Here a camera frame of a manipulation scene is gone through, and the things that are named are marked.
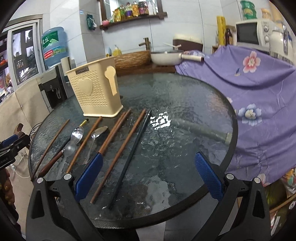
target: white pan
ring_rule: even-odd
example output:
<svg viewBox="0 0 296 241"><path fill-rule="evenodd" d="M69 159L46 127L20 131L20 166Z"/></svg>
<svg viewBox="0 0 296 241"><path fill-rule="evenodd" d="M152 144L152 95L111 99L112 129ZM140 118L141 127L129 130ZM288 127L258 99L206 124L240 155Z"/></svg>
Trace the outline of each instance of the white pan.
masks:
<svg viewBox="0 0 296 241"><path fill-rule="evenodd" d="M156 65L178 65L184 59L203 62L201 56L184 54L183 50L173 50L164 52L151 52L152 62Z"/></svg>

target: blue water bottle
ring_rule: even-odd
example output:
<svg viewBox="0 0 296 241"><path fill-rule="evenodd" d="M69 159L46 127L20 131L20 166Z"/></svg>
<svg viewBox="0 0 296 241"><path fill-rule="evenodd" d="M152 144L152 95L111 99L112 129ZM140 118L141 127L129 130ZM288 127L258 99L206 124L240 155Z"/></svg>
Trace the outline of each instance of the blue water bottle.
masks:
<svg viewBox="0 0 296 241"><path fill-rule="evenodd" d="M55 27L42 34L42 53L47 67L53 66L69 56L67 35L62 27Z"/></svg>

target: white cable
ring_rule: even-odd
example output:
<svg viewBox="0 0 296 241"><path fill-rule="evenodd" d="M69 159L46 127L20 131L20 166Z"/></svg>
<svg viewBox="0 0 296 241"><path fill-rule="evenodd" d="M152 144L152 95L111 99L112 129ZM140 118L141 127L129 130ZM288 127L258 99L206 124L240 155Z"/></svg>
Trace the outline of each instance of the white cable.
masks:
<svg viewBox="0 0 296 241"><path fill-rule="evenodd" d="M23 150L22 150L22 157L23 157L23 159L24 159L24 161L25 161L25 164L26 164L27 168L29 169L28 164L27 164L26 159L25 159L25 153L24 153L24 151L25 151L25 148L23 148ZM13 171L14 171L19 177L21 177L21 178L29 178L29 177L30 177L30 176L28 176L28 177L22 177L21 175L19 175L19 174L17 173L17 171L16 171L17 166L15 166L15 165L13 165L13 164L10 165L10 167L12 168L12 170L13 170Z"/></svg>

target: glass tabletop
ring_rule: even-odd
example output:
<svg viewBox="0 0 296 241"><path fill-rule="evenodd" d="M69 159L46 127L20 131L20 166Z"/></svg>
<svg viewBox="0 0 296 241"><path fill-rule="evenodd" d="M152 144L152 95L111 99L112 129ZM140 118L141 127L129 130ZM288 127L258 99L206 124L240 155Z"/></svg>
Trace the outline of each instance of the glass tabletop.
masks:
<svg viewBox="0 0 296 241"><path fill-rule="evenodd" d="M88 217L100 228L138 228L164 221L192 206L207 192L194 166L195 154L202 151L211 163L226 170L237 140L237 123L227 99L212 86L177 74L143 74L118 77L122 111L132 114L120 128L104 156L104 164L88 196L80 201ZM110 163L143 108L152 117L143 134L112 210L106 208L125 161L133 146L133 135L117 161L95 204L90 204ZM115 118L103 118L99 126L112 129ZM51 139L61 125L69 124L59 135L38 171L49 162L62 143L84 119L75 97L58 106L42 123L31 145L30 172L35 169ZM84 126L85 135L96 118ZM98 138L92 155L104 139ZM80 153L74 170L82 164L91 141ZM67 159L63 172L72 160ZM45 176L55 180L61 159Z"/></svg>

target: screw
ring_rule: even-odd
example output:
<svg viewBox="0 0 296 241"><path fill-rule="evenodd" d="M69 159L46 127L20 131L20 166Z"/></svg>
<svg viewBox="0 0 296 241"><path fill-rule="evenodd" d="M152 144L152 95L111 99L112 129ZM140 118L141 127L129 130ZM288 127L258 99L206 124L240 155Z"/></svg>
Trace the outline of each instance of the screw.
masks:
<svg viewBox="0 0 296 241"><path fill-rule="evenodd" d="M229 179L229 180L233 180L234 179L234 175L232 175L231 173L228 173L226 175L226 178Z"/></svg>
<svg viewBox="0 0 296 241"><path fill-rule="evenodd" d="M40 178L37 179L37 183L42 183L42 182L43 182L43 178L42 177L40 177Z"/></svg>
<svg viewBox="0 0 296 241"><path fill-rule="evenodd" d="M260 178L258 178L258 177L254 178L254 181L255 181L256 183L260 183L260 182L261 182Z"/></svg>
<svg viewBox="0 0 296 241"><path fill-rule="evenodd" d="M72 177L72 175L68 173L64 176L64 179L69 180L69 179L71 179L71 177Z"/></svg>

